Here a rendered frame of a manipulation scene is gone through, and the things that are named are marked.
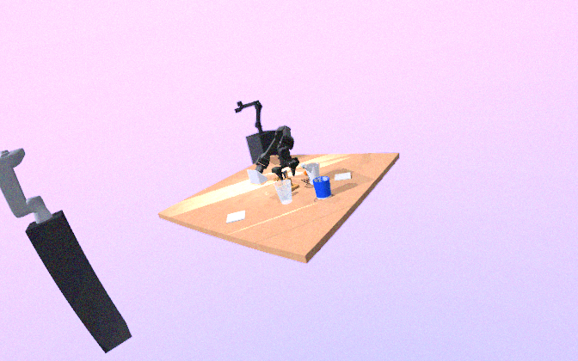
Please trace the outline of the white flat square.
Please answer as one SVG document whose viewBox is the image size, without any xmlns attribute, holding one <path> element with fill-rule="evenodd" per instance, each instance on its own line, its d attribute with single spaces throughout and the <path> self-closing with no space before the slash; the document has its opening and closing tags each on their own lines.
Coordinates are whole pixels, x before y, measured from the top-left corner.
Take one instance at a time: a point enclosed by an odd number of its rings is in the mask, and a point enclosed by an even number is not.
<svg viewBox="0 0 578 361">
<path fill-rule="evenodd" d="M 228 214 L 227 223 L 232 223 L 243 219 L 245 219 L 245 211 L 239 211 Z"/>
<path fill-rule="evenodd" d="M 346 179 L 351 179 L 351 174 L 350 174 L 350 172 L 348 172 L 348 173 L 342 173 L 342 174 L 336 174 L 336 175 L 335 175 L 335 180 L 336 180 L 336 181 L 346 180 Z"/>
</svg>

